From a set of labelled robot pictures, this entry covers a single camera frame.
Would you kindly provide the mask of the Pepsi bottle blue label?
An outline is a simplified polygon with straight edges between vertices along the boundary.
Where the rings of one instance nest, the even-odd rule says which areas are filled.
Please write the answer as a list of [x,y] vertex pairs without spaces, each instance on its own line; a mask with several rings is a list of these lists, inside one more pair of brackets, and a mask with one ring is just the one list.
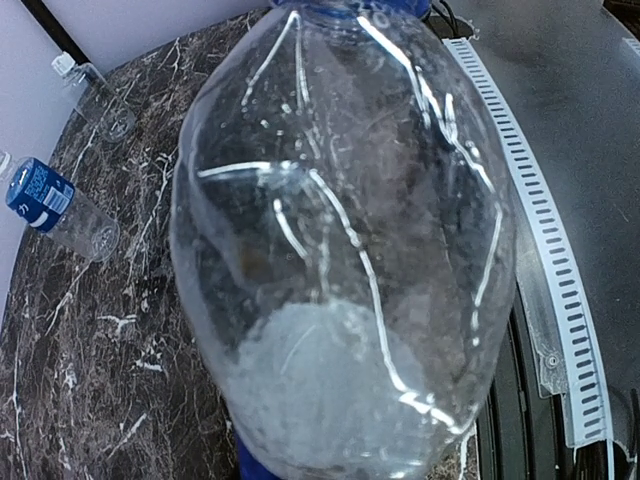
[[512,180],[421,19],[272,7],[182,124],[170,248],[244,479],[422,479],[515,293]]

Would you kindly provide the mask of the small clear bottle white cap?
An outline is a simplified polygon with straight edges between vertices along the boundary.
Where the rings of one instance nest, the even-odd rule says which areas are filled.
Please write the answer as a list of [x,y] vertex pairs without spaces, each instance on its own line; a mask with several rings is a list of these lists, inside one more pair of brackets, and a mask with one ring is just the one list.
[[105,140],[117,143],[131,132],[136,122],[133,110],[92,63],[78,64],[69,53],[62,52],[52,60],[51,67],[75,112]]

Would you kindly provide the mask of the Pocari Sweat bottle blue label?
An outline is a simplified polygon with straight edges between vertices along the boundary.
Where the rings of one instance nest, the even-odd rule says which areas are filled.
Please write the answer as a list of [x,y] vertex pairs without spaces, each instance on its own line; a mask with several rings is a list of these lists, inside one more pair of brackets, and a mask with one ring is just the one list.
[[1,152],[1,197],[32,229],[85,259],[103,262],[116,249],[117,221],[37,158]]

